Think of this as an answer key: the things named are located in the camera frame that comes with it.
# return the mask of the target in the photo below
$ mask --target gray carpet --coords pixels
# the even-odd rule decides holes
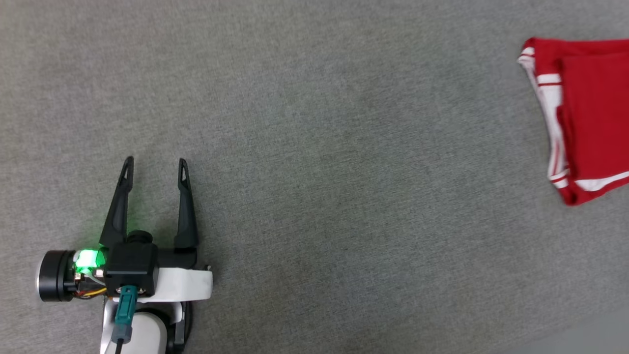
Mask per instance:
[[[568,208],[516,63],[629,37],[625,0],[0,3],[3,353],[95,353],[44,304],[121,164],[168,246],[188,161],[213,298],[186,353],[497,353],[629,305],[629,188]]]

